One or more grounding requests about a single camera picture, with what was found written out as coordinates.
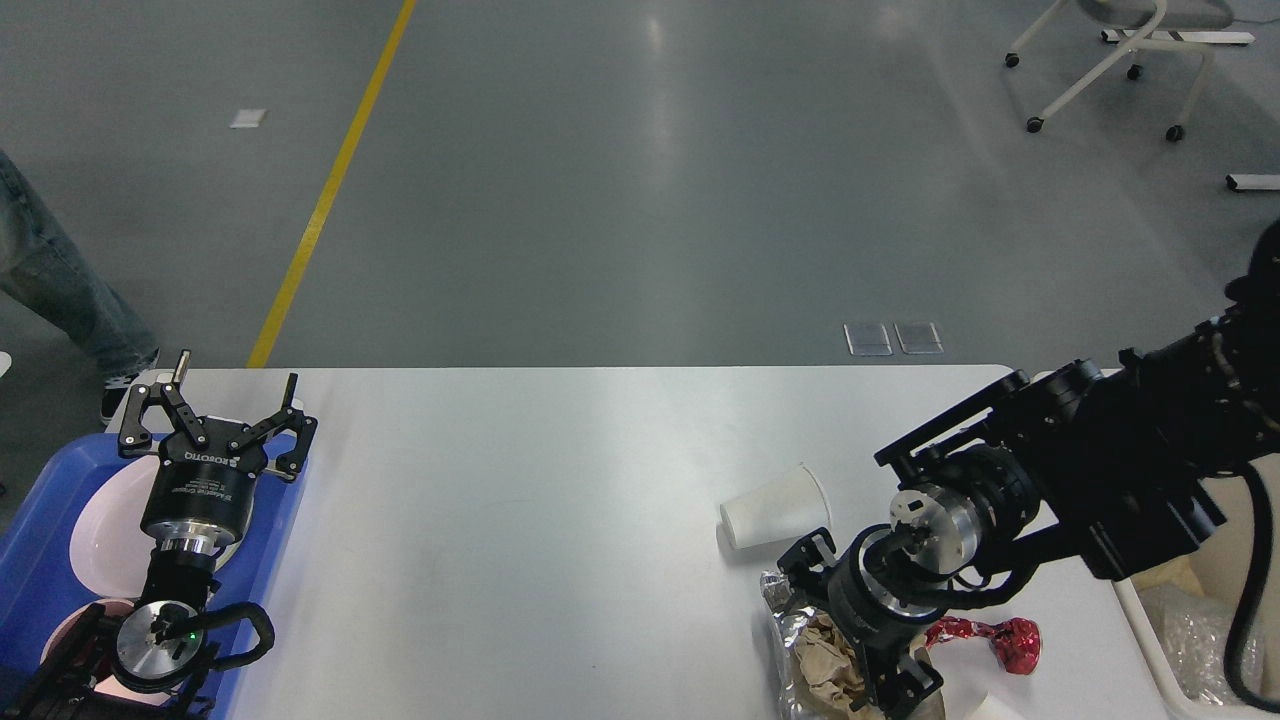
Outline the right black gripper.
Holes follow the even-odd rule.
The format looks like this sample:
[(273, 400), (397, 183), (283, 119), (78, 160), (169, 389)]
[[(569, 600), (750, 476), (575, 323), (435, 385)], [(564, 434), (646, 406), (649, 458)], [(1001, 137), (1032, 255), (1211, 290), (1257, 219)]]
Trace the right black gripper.
[(863, 530), (837, 561), (829, 529), (817, 528), (790, 546), (776, 568), (787, 585), (783, 611), (827, 611), (844, 638), (865, 650), (867, 702), (884, 719), (910, 719), (945, 680), (908, 647), (945, 610), (901, 603), (864, 568), (867, 551), (888, 534)]

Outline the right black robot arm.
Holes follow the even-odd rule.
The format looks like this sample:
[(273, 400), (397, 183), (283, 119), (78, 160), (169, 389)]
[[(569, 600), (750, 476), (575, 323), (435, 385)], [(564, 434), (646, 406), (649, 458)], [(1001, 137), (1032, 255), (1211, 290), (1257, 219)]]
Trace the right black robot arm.
[(909, 717), (943, 678), (911, 651), (948, 610), (1009, 602), (1037, 569), (1082, 559), (1120, 582), (1198, 550), (1226, 518), (1207, 478), (1249, 491), (1253, 546), (1224, 671), (1244, 703), (1277, 701), (1243, 675), (1275, 542), (1254, 468), (1277, 452), (1277, 227), (1260, 237), (1230, 306), (1189, 336), (1105, 375), (1076, 360), (1030, 380), (1014, 372), (876, 454), (899, 479), (899, 509), (838, 553), (828, 529), (777, 566), (788, 603), (827, 612), (864, 683), (855, 708)]

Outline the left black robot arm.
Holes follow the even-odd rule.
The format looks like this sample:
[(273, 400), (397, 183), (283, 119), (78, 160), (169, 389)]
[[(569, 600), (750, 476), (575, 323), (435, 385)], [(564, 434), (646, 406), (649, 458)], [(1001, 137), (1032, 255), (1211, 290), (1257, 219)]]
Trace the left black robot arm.
[(261, 602), (317, 420), (294, 377), (260, 421), (201, 415), (187, 364), (58, 451), (4, 534), (5, 719), (220, 717), (274, 646)]

